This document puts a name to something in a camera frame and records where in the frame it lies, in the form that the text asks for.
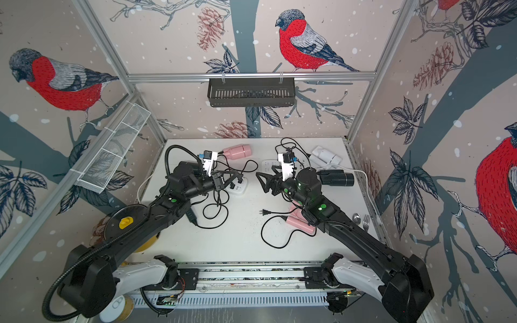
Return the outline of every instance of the white wire basket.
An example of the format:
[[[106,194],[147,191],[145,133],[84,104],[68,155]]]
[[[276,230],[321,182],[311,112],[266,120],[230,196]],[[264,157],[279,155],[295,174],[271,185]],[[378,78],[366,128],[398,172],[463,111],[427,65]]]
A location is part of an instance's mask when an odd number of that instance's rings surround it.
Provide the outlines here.
[[[110,138],[79,176],[76,185],[96,193],[104,191],[149,115],[151,112],[133,104],[115,130],[109,129],[112,131]]]

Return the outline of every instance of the power strip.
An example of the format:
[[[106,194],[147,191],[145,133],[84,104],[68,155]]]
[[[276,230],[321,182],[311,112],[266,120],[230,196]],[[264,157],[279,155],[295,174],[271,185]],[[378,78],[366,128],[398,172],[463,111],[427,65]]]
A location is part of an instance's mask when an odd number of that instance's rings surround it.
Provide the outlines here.
[[[225,188],[226,192],[228,192],[228,194],[231,195],[243,195],[244,191],[246,190],[246,187],[248,186],[248,180],[246,179],[246,177],[242,178],[242,183],[238,182],[238,178],[234,179],[232,183],[235,184],[235,186],[232,188],[231,184],[228,185]]]
[[[262,173],[271,174],[273,172],[273,169],[271,166],[280,166],[280,162],[276,159],[265,159],[262,161]]]

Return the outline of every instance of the pink object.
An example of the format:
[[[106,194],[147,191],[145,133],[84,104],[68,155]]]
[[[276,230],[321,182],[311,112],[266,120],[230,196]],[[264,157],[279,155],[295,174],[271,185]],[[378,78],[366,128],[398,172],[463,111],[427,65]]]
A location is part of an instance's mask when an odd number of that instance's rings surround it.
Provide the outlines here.
[[[223,149],[223,155],[232,160],[248,157],[251,156],[251,147],[250,145],[233,146]]]
[[[293,227],[302,230],[303,232],[305,232],[308,235],[313,235],[314,232],[316,231],[315,226],[312,226],[305,222],[297,220],[294,217],[287,217],[287,220],[285,220],[285,221],[287,222],[287,224],[292,225]]]
[[[300,221],[307,223],[307,220],[301,214],[301,209],[299,209],[296,206],[291,204],[291,207],[289,208],[289,211],[292,211],[291,214],[293,216],[297,217]]]

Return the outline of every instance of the black wire basket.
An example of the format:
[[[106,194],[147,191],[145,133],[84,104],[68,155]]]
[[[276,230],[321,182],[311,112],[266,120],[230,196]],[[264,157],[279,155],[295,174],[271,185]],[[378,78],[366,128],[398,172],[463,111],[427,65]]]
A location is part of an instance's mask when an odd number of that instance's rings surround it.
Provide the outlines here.
[[[294,78],[210,79],[208,100],[213,107],[293,106]]]

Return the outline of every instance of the fork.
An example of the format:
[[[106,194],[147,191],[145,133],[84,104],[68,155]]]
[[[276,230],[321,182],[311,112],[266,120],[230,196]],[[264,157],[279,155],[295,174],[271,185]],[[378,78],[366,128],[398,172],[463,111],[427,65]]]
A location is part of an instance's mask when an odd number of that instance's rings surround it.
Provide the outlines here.
[[[368,232],[368,228],[370,227],[370,219],[371,219],[371,216],[369,214],[366,214],[364,216],[364,219],[362,220],[362,228],[366,232]]]

